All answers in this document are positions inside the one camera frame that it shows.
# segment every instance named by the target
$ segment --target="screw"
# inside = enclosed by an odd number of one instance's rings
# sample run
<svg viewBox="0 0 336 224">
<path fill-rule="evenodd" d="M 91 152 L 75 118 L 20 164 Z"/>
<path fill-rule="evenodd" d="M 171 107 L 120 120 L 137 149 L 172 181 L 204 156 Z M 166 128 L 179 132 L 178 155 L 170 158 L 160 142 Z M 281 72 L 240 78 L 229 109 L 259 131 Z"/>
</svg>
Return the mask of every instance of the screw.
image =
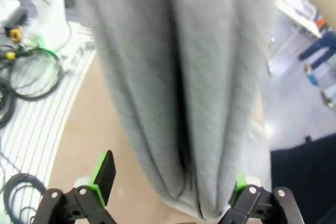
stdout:
<svg viewBox="0 0 336 224">
<path fill-rule="evenodd" d="M 79 194 L 84 195 L 85 193 L 86 193 L 86 189 L 83 188 L 79 190 Z"/>
<path fill-rule="evenodd" d="M 278 195 L 280 197 L 284 197 L 286 194 L 285 194 L 285 192 L 283 190 L 278 190 Z"/>
<path fill-rule="evenodd" d="M 250 193 L 255 194 L 257 192 L 257 189 L 253 186 L 251 186 L 249 189 Z"/>
<path fill-rule="evenodd" d="M 55 192 L 53 192 L 53 193 L 51 194 L 51 197 L 52 197 L 52 198 L 56 198 L 57 195 L 58 195 L 58 193 L 55 191 Z"/>
</svg>

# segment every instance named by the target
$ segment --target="black fabric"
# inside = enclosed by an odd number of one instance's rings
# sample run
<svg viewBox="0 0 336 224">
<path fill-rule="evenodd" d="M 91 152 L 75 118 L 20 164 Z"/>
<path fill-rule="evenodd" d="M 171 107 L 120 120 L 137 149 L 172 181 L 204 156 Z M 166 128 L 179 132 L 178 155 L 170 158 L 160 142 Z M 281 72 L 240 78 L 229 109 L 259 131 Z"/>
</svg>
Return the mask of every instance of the black fabric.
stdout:
<svg viewBox="0 0 336 224">
<path fill-rule="evenodd" d="M 336 223 L 336 134 L 271 152 L 272 186 L 294 194 L 305 224 Z"/>
</svg>

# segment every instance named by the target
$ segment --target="gray cloth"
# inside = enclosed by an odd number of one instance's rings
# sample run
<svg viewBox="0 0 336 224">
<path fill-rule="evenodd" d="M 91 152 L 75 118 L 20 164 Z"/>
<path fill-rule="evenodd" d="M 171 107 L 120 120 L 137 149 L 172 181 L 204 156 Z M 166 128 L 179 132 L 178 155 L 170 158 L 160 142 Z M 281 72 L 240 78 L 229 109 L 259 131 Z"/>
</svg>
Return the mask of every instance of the gray cloth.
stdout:
<svg viewBox="0 0 336 224">
<path fill-rule="evenodd" d="M 78 1 L 150 183 L 169 205 L 218 218 L 244 169 L 272 0 Z"/>
</svg>

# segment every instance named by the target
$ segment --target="person's leg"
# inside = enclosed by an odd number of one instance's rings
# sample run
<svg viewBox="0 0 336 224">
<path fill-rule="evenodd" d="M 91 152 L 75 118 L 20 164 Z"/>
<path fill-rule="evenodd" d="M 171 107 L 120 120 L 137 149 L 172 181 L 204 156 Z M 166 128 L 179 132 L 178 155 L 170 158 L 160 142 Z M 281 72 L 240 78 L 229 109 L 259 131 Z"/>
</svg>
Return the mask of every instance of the person's leg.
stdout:
<svg viewBox="0 0 336 224">
<path fill-rule="evenodd" d="M 305 224 L 317 224 L 336 206 L 335 153 L 336 134 L 271 152 L 272 186 L 293 192 Z"/>
<path fill-rule="evenodd" d="M 299 60 L 305 60 L 323 47 L 336 47 L 336 35 L 332 31 L 326 32 L 322 38 L 314 41 L 305 51 L 299 54 Z"/>
<path fill-rule="evenodd" d="M 311 70 L 316 69 L 319 67 L 322 63 L 329 60 L 334 54 L 336 54 L 336 48 L 329 48 L 322 56 L 320 56 L 316 61 L 314 61 L 310 66 Z"/>
</svg>

